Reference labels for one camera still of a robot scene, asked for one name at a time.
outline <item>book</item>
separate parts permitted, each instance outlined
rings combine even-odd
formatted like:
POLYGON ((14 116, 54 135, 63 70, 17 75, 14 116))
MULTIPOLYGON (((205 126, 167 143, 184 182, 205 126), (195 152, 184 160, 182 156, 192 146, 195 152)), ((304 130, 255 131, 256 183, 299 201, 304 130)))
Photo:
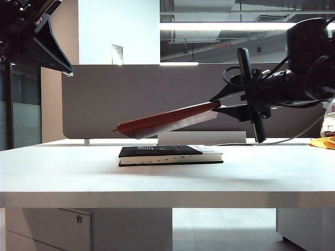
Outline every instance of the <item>book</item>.
POLYGON ((222 152, 204 145, 122 147, 119 166, 222 163, 222 152))

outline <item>desk partition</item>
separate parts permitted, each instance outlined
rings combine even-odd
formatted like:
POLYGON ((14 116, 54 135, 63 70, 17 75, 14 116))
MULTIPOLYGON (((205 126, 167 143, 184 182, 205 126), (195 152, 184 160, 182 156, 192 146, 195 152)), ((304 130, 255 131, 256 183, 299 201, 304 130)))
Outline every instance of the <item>desk partition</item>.
MULTIPOLYGON (((235 64, 198 66, 77 65, 73 77, 62 76, 63 131, 69 139, 124 138, 112 132, 120 122, 206 102, 225 86, 222 71, 235 64)), ((272 69, 276 63, 253 64, 272 69)), ((231 97, 225 105, 240 103, 231 97)), ((266 136, 286 138, 298 134, 324 112, 321 105, 306 109, 280 108, 264 120, 266 136)), ((317 124, 304 137, 317 137, 317 124)), ((246 131, 250 122, 228 115, 195 124, 183 131, 246 131)))

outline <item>fluorescent light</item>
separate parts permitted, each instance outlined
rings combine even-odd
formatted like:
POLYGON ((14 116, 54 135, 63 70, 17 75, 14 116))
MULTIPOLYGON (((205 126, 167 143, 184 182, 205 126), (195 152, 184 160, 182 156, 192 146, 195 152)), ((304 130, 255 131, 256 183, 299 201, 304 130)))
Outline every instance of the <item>fluorescent light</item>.
MULTIPOLYGON (((160 30, 237 30, 237 31, 267 31, 287 30, 294 26, 293 22, 162 22, 160 30)), ((335 23, 328 25, 334 30, 335 23)))
POLYGON ((189 65, 198 65, 199 62, 162 62, 159 65, 162 66, 189 66, 189 65))

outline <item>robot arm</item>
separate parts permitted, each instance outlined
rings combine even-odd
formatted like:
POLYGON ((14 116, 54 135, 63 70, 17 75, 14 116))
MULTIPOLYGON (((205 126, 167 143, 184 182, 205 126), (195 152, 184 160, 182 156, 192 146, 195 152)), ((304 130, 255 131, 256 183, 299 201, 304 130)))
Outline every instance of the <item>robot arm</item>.
POLYGON ((261 69, 251 68, 248 50, 239 48, 241 75, 228 81, 224 71, 228 85, 210 100, 244 92, 241 100, 246 104, 221 106, 213 111, 251 121, 260 143, 265 140, 262 119, 269 118, 272 109, 311 107, 335 94, 335 38, 328 36, 326 20, 314 18, 296 24, 287 31, 287 48, 289 69, 265 76, 261 69))
POLYGON ((50 16, 61 3, 61 0, 0 0, 0 64, 33 64, 71 75, 73 67, 50 25, 50 16))

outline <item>floor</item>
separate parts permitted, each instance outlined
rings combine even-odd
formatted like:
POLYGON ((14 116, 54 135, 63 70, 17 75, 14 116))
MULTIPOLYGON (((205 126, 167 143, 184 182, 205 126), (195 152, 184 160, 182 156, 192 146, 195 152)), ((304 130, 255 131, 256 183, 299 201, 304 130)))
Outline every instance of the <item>floor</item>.
MULTIPOLYGON (((0 209, 0 251, 5 251, 0 209)), ((174 251, 304 251, 275 231, 275 209, 173 209, 174 251)))

